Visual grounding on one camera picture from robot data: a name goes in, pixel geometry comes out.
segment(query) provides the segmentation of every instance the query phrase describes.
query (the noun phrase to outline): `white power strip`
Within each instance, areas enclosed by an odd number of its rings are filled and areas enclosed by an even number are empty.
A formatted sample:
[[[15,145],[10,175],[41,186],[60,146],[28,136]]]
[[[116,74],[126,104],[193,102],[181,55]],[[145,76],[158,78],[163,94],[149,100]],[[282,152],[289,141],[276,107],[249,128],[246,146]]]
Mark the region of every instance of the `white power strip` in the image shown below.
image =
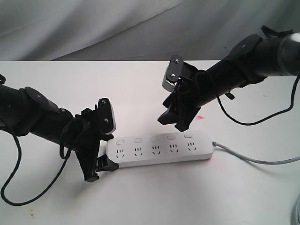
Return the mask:
[[[210,159],[213,146],[203,131],[114,138],[106,154],[119,168]]]

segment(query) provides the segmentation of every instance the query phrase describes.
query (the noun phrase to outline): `white table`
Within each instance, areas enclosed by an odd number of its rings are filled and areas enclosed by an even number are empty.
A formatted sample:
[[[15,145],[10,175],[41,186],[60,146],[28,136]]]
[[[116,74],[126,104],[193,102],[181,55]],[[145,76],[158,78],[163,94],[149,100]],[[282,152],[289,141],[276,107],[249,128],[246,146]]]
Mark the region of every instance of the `white table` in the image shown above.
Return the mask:
[[[216,61],[193,61],[207,69]],[[168,92],[161,81],[168,62],[0,62],[0,73],[13,88],[30,86],[59,107],[80,113],[99,98],[114,107],[116,137],[175,132],[157,122]],[[295,78],[274,77],[236,89],[234,101],[222,97],[228,112],[251,122],[289,105]],[[294,109],[262,124],[243,127],[227,119],[213,101],[204,106],[191,130],[205,130],[212,140],[264,160],[300,155],[297,146],[300,92]],[[58,145],[34,135],[20,138],[23,157],[6,195],[15,202],[35,197],[62,164]],[[17,159],[13,138],[0,132],[0,184]],[[0,224],[31,225],[282,225],[288,224],[300,192],[300,163],[251,165],[216,150],[205,162],[119,169],[83,180],[75,154],[61,177],[36,202],[13,207],[0,201]]]

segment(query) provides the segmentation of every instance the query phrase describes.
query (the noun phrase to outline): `power strip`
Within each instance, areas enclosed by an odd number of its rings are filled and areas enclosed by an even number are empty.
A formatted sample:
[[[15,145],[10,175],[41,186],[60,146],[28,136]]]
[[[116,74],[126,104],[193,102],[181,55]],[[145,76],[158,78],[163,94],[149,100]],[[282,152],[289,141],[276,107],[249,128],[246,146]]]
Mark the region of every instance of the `power strip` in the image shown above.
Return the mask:
[[[107,142],[107,157],[119,168],[210,159],[213,146],[203,131],[114,138]]]

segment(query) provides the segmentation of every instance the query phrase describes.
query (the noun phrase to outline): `power cord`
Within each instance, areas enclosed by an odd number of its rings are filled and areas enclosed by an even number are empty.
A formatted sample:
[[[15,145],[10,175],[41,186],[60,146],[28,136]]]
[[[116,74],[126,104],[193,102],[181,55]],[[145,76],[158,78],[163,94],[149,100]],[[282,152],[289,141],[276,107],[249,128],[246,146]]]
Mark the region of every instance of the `power cord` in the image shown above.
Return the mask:
[[[17,159],[17,162],[16,162],[16,165],[15,165],[15,168],[14,170],[12,171],[12,173],[10,174],[10,176],[8,177],[7,181],[4,183],[3,187],[1,188],[1,191],[0,191],[0,194],[1,194],[1,197],[2,199],[9,205],[13,205],[13,206],[22,206],[22,205],[27,205],[31,202],[34,202],[35,200],[39,199],[40,197],[42,197],[50,188],[51,186],[55,183],[55,181],[58,179],[58,177],[60,176],[61,172],[63,171],[63,169],[65,168],[65,165],[67,163],[67,160],[69,159],[70,155],[71,155],[71,152],[72,152],[72,149],[74,148],[78,138],[80,138],[80,136],[86,131],[82,131],[78,136],[77,138],[75,139],[75,141],[73,142],[73,144],[71,145],[71,147],[67,150],[67,153],[66,153],[66,156],[64,157],[64,162],[60,168],[60,170],[58,171],[58,173],[56,174],[56,176],[54,177],[54,179],[52,180],[52,182],[46,187],[46,189],[44,191],[42,191],[38,196],[36,196],[35,198],[29,200],[29,201],[26,201],[26,202],[21,202],[21,203],[15,203],[15,202],[12,202],[10,200],[8,200],[4,194],[4,191],[5,191],[5,188],[7,187],[7,185],[10,183],[10,181],[12,180],[12,178],[14,177],[15,173],[17,172],[19,166],[20,166],[20,162],[21,162],[21,158],[22,158],[22,148],[21,148],[21,145],[20,145],[20,142],[18,140],[18,137],[15,135],[14,131],[12,130],[11,126],[9,124],[7,124],[5,122],[5,120],[3,118],[0,117],[0,120],[3,122],[3,124],[7,127],[8,131],[10,132],[10,134],[13,136],[14,140],[15,140],[15,143],[17,145],[17,148],[18,148],[18,159]]]
[[[224,149],[226,152],[228,152],[242,160],[252,162],[252,163],[258,163],[258,164],[264,164],[264,165],[282,165],[282,164],[288,164],[288,163],[292,163],[292,162],[296,162],[296,161],[300,160],[300,157],[295,157],[295,158],[286,159],[286,160],[282,160],[282,161],[261,161],[261,160],[257,160],[257,159],[253,159],[253,158],[249,158],[247,156],[241,155],[241,154],[233,151],[232,149],[230,149],[222,144],[219,144],[217,142],[212,142],[212,145],[214,147],[220,147],[220,148]],[[298,196],[295,206],[292,210],[291,223],[292,223],[292,225],[300,224],[300,195]]]
[[[224,113],[229,119],[231,119],[233,122],[238,123],[238,124],[240,124],[240,125],[244,125],[244,126],[252,126],[252,125],[256,125],[256,124],[262,123],[262,122],[264,122],[264,121],[266,121],[266,120],[268,120],[268,119],[271,119],[271,118],[274,117],[274,116],[278,116],[278,115],[280,115],[280,114],[283,114],[283,113],[286,113],[286,112],[288,112],[288,111],[291,111],[291,110],[293,109],[293,107],[294,107],[294,100],[295,100],[296,88],[297,88],[297,84],[298,84],[298,82],[299,82],[299,80],[300,80],[300,75],[299,75],[299,76],[297,76],[296,80],[294,81],[294,84],[293,84],[293,87],[292,87],[292,93],[291,93],[291,104],[290,104],[290,106],[289,106],[287,109],[284,109],[284,110],[281,110],[281,111],[279,111],[279,112],[276,112],[276,113],[274,113],[274,114],[272,114],[272,115],[270,115],[270,116],[267,116],[267,117],[265,117],[265,118],[263,118],[263,119],[261,119],[261,120],[258,120],[258,121],[256,121],[256,122],[253,122],[253,123],[244,123],[244,122],[240,122],[240,121],[236,120],[236,119],[233,118],[231,115],[229,115],[228,112],[226,112],[226,110],[225,110],[225,108],[223,107],[223,104],[222,104],[222,102],[221,102],[221,100],[220,100],[220,97],[219,97],[218,93],[216,92],[216,85],[215,85],[215,82],[214,82],[214,80],[213,80],[213,78],[212,78],[211,75],[210,75],[209,77],[210,77],[210,79],[212,80],[212,83],[213,83],[213,86],[214,86],[214,90],[215,90],[215,95],[216,95],[216,97],[217,97],[217,101],[219,102],[219,105],[220,105],[220,107],[221,107],[223,113]]]

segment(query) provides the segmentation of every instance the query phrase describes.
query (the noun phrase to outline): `gray fabric backdrop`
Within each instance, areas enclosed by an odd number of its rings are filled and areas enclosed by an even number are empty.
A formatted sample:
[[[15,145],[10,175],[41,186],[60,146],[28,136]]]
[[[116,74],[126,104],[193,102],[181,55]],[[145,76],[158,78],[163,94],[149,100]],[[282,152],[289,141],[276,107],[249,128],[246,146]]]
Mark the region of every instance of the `gray fabric backdrop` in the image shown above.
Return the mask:
[[[0,60],[218,60],[300,0],[0,0]]]

